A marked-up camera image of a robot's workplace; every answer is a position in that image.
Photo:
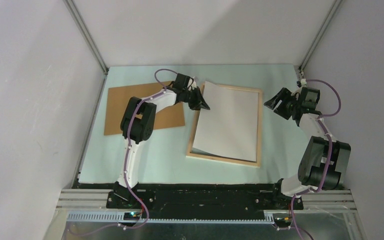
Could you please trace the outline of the brown backing board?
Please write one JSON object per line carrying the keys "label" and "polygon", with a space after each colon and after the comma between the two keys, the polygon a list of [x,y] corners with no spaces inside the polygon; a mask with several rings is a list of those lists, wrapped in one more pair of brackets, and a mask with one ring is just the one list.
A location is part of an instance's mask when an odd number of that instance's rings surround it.
{"label": "brown backing board", "polygon": [[[131,97],[144,98],[156,94],[162,89],[159,83],[147,83],[108,89],[104,132],[105,136],[122,133],[120,124]],[[185,125],[182,103],[166,107],[156,113],[154,129],[183,127]]]}

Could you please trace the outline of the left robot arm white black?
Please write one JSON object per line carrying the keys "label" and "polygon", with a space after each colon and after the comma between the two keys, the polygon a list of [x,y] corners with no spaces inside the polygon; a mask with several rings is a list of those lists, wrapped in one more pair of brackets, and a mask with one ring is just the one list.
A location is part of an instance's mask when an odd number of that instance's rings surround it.
{"label": "left robot arm white black", "polygon": [[176,74],[169,85],[146,97],[133,96],[129,99],[120,129],[125,143],[123,168],[114,183],[113,192],[125,208],[133,208],[138,202],[138,194],[133,191],[139,180],[139,162],[142,147],[151,137],[156,114],[179,103],[187,103],[193,111],[209,110],[194,77]]}

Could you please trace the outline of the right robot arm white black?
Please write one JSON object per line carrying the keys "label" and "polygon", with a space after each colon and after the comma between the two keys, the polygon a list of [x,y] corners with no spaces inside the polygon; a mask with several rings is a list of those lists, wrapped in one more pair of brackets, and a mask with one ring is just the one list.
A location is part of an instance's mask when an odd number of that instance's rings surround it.
{"label": "right robot arm white black", "polygon": [[337,140],[325,124],[325,115],[317,110],[320,95],[320,90],[307,86],[295,92],[283,87],[264,103],[275,114],[295,121],[309,139],[297,174],[280,179],[274,186],[270,201],[277,209],[284,209],[293,197],[343,186],[351,146]]}

